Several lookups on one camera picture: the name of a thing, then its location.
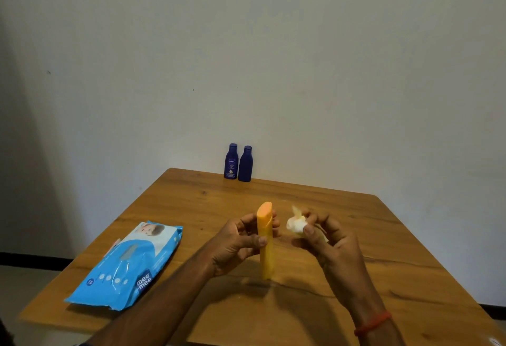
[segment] blue and white wipes packet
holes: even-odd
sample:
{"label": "blue and white wipes packet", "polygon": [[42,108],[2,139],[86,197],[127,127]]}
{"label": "blue and white wipes packet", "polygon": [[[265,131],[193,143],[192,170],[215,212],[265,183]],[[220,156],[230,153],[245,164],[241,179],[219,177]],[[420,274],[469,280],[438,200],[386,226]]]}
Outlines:
{"label": "blue and white wipes packet", "polygon": [[141,222],[110,249],[65,300],[123,310],[134,304],[181,241],[181,226]]}

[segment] floor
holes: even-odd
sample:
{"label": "floor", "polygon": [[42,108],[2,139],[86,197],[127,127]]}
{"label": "floor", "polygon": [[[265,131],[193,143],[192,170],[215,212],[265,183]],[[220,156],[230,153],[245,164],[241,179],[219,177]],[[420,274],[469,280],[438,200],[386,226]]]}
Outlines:
{"label": "floor", "polygon": [[[16,316],[58,272],[0,266],[0,318],[15,334],[16,346],[72,346],[87,340],[88,335],[48,330],[21,323]],[[497,321],[506,331],[506,321]]]}

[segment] wood grain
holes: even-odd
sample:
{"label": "wood grain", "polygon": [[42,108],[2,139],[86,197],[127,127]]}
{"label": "wood grain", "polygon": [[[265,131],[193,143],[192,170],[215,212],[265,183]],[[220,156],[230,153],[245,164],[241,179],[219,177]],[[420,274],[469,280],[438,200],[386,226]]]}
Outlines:
{"label": "wood grain", "polygon": [[356,345],[349,314],[333,297],[316,260],[290,245],[291,206],[330,213],[355,230],[367,269],[409,345],[506,345],[490,317],[376,197],[288,183],[225,180],[219,174],[169,169],[98,236],[20,314],[24,321],[94,332],[117,313],[66,304],[117,238],[139,222],[182,225],[183,239],[160,275],[165,279],[230,218],[271,201],[283,236],[275,240],[271,281],[251,258],[200,293],[171,344],[223,346]]}

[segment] wall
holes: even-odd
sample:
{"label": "wall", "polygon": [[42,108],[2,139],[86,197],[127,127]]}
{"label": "wall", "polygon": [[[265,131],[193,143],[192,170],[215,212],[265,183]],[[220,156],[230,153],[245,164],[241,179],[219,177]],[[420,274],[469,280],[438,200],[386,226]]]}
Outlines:
{"label": "wall", "polygon": [[504,2],[0,0],[0,250],[73,256],[234,141],[254,177],[378,195],[506,305]]}

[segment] fingernail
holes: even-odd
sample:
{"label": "fingernail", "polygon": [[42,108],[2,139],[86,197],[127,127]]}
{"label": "fingernail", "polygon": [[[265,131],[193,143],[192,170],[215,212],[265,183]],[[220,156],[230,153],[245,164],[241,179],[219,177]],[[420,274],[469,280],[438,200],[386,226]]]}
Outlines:
{"label": "fingernail", "polygon": [[313,226],[312,226],[312,225],[307,224],[306,226],[304,226],[304,233],[305,233],[305,234],[309,234],[309,235],[311,235],[311,234],[313,234],[314,232],[315,232],[315,228],[313,228]]}

